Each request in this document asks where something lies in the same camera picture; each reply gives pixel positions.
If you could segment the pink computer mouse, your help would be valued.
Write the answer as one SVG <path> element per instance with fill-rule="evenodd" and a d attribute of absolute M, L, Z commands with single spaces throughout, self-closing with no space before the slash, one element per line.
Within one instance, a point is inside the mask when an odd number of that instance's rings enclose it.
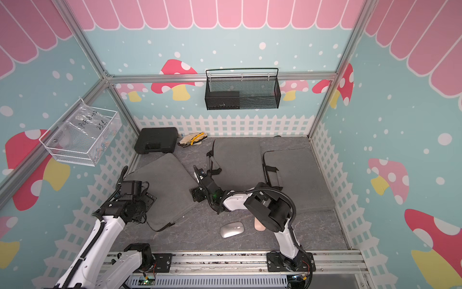
<path fill-rule="evenodd" d="M 254 227 L 256 231 L 262 232 L 266 230 L 266 227 L 257 218 L 255 218 Z"/>

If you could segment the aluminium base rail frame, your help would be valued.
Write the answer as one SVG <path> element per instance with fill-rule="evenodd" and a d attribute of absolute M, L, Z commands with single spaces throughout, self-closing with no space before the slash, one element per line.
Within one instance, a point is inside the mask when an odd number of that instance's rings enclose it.
<path fill-rule="evenodd" d="M 143 287 L 165 287 L 172 281 L 174 287 L 257 286 L 288 285 L 291 288 L 308 289 L 316 284 L 314 274 L 361 275 L 366 287 L 370 287 L 368 269 L 358 250 L 316 250 L 306 252 L 296 246 L 288 246 L 295 239 L 293 232 L 276 235 L 282 241 L 276 251 L 179 251 L 171 255 L 168 272 L 134 272 L 123 287 L 132 287 L 132 279 L 143 277 Z M 111 267 L 111 262 L 121 252 L 109 252 L 99 272 L 99 278 Z"/>

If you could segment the yellow black pliers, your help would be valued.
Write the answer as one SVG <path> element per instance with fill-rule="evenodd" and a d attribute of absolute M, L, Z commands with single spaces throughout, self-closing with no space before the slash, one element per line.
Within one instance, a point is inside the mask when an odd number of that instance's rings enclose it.
<path fill-rule="evenodd" d="M 192 139 L 191 139 L 191 145 L 193 145 L 194 143 L 197 143 L 197 142 L 201 142 L 203 139 L 207 138 L 207 134 L 205 132 L 201 132 L 199 133 L 198 135 L 194 136 Z"/>

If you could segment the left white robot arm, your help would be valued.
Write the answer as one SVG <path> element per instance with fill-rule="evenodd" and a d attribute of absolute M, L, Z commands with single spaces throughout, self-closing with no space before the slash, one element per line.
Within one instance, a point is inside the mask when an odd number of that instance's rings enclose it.
<path fill-rule="evenodd" d="M 116 238 L 129 223 L 146 223 L 147 212 L 155 202 L 148 193 L 149 183 L 125 181 L 125 166 L 114 193 L 92 214 L 95 226 L 69 269 L 54 285 L 55 289 L 118 289 L 136 271 L 155 270 L 156 258 L 147 243 L 130 244 L 116 255 L 111 267 L 99 272 Z"/>

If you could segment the silver computer mouse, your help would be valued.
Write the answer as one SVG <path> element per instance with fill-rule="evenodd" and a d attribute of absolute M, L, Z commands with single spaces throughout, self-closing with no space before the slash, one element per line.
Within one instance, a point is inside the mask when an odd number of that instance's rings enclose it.
<path fill-rule="evenodd" d="M 241 222 L 233 222 L 226 224 L 220 228 L 222 238 L 237 236 L 244 232 L 244 225 Z"/>

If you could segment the grey laptop bag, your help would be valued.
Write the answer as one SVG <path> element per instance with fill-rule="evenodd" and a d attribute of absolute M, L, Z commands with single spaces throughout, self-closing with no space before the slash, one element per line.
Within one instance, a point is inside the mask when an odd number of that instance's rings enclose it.
<path fill-rule="evenodd" d="M 148 193 L 155 196 L 156 201 L 146 216 L 155 231 L 175 224 L 197 205 L 190 194 L 197 183 L 173 154 L 165 154 L 125 179 L 149 183 Z"/>
<path fill-rule="evenodd" d="M 257 138 L 217 138 L 208 157 L 208 172 L 223 190 L 244 191 L 265 182 Z"/>
<path fill-rule="evenodd" d="M 289 196 L 297 213 L 331 210 L 334 200 L 309 149 L 263 154 L 267 184 Z"/>

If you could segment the black plastic tool case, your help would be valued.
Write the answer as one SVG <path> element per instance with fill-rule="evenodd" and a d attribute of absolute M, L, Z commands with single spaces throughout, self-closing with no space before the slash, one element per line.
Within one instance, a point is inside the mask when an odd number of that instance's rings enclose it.
<path fill-rule="evenodd" d="M 141 155 L 152 152 L 174 153 L 178 137 L 178 130 L 175 127 L 143 128 L 134 150 Z"/>

